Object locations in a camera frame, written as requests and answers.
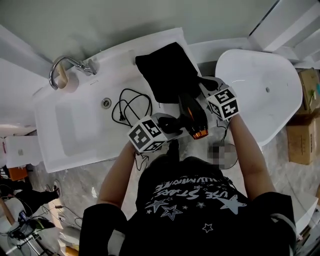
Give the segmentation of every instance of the star graphic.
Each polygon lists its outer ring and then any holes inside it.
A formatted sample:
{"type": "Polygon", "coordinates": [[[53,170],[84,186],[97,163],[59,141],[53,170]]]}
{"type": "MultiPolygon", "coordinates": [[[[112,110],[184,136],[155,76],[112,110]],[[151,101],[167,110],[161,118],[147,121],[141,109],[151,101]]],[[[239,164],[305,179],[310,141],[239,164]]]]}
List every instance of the star graphic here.
{"type": "Polygon", "coordinates": [[[220,202],[224,203],[224,205],[220,209],[230,209],[234,214],[238,214],[238,207],[247,206],[245,203],[238,201],[238,195],[235,194],[230,199],[217,198],[220,202]]]}
{"type": "Polygon", "coordinates": [[[205,206],[205,204],[203,202],[198,202],[198,204],[196,206],[199,206],[200,208],[203,208],[205,206]]]}
{"type": "Polygon", "coordinates": [[[175,219],[176,214],[182,214],[182,211],[177,210],[177,205],[172,207],[161,206],[165,212],[162,213],[161,217],[168,216],[172,221],[175,219]]]}
{"type": "Polygon", "coordinates": [[[160,206],[168,205],[167,202],[164,202],[165,200],[166,199],[163,199],[161,201],[154,200],[153,204],[150,204],[145,208],[153,207],[153,213],[155,214],[160,206]]]}
{"type": "Polygon", "coordinates": [[[202,228],[202,230],[204,230],[206,233],[208,233],[209,231],[212,231],[214,229],[212,228],[212,224],[205,223],[204,227],[202,228]]]}

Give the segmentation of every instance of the white bathtub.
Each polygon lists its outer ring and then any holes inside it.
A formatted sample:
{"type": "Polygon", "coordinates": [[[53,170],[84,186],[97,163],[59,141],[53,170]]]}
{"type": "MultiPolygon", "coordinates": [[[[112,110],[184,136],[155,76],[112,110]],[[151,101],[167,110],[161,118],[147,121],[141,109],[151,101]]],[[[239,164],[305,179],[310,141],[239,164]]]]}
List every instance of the white bathtub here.
{"type": "Polygon", "coordinates": [[[227,50],[218,59],[215,76],[234,89],[240,114],[259,146],[276,136],[302,102],[298,73],[280,55],[227,50]]]}

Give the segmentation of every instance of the marble floor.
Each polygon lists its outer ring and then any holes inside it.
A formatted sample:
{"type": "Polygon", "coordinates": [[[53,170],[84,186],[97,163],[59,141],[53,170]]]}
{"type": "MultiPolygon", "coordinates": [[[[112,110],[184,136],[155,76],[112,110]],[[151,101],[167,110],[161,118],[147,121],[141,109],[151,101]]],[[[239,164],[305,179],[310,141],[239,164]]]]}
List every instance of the marble floor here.
{"type": "MultiPolygon", "coordinates": [[[[232,142],[232,137],[229,133],[226,141],[232,142]]],[[[179,140],[180,160],[188,156],[195,156],[210,162],[207,153],[208,146],[212,145],[215,141],[221,140],[224,135],[224,129],[215,127],[210,131],[210,134],[211,136],[207,136],[201,140],[193,140],[190,136],[181,138],[179,140]]],[[[158,155],[165,153],[166,150],[167,147],[164,146],[161,151],[149,154],[149,163],[158,155]]],[[[306,192],[311,195],[316,194],[320,183],[320,157],[308,166],[289,162],[285,128],[270,143],[262,147],[262,152],[272,182],[278,192],[290,195],[298,192],[306,192]]],[[[96,196],[99,193],[100,186],[114,162],[114,160],[97,162],[54,173],[47,173],[44,164],[40,163],[38,166],[34,166],[34,171],[29,173],[29,178],[33,188],[38,191],[44,191],[46,184],[53,185],[54,180],[58,180],[62,187],[62,197],[58,203],[69,207],[82,217],[84,210],[96,203],[96,196]]],[[[233,181],[235,187],[241,193],[246,194],[238,163],[234,167],[222,172],[233,181]]],[[[136,211],[135,201],[141,173],[135,166],[133,167],[122,206],[122,210],[127,218],[130,218],[136,211]]],[[[64,213],[67,217],[65,222],[74,225],[76,216],[67,211],[64,211],[64,213]]]]}

